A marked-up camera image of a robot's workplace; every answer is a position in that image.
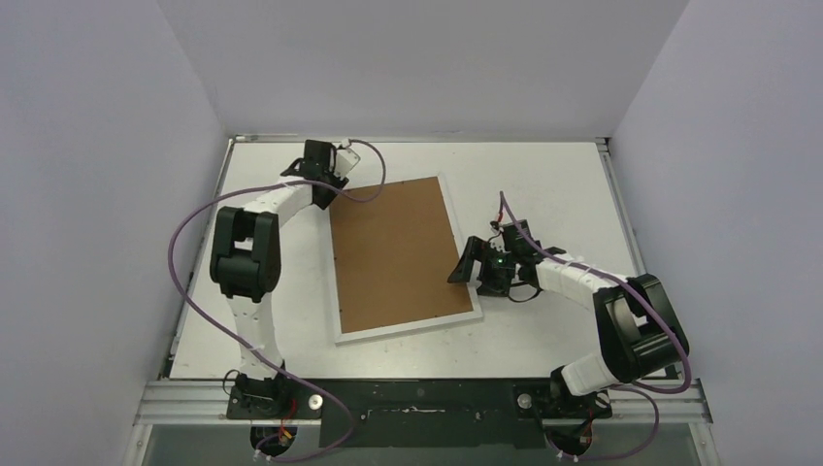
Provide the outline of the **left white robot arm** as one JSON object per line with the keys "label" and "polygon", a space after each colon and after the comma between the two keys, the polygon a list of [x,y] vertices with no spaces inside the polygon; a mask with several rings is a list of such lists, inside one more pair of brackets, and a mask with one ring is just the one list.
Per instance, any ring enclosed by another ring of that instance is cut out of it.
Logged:
{"label": "left white robot arm", "polygon": [[242,381],[255,389],[251,404],[268,418],[281,416],[290,393],[278,384],[284,367],[275,335],[271,293],[280,281],[280,229],[309,207],[324,210],[348,183],[360,156],[345,140],[308,140],[270,189],[242,207],[222,207],[215,217],[210,277],[226,298],[241,344]]}

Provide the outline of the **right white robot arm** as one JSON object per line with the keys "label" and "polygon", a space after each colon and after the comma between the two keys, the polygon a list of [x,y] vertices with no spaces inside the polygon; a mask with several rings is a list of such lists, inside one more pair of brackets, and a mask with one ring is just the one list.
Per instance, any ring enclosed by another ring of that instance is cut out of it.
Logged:
{"label": "right white robot arm", "polygon": [[578,360],[555,369],[548,393],[551,409],[573,416],[587,395],[645,376],[689,354],[674,307],[661,281],[651,274],[627,277],[599,270],[558,248],[542,248],[524,220],[499,225],[496,245],[472,236],[447,280],[477,279],[482,296],[510,297],[526,285],[537,293],[560,295],[589,311],[599,346]]}

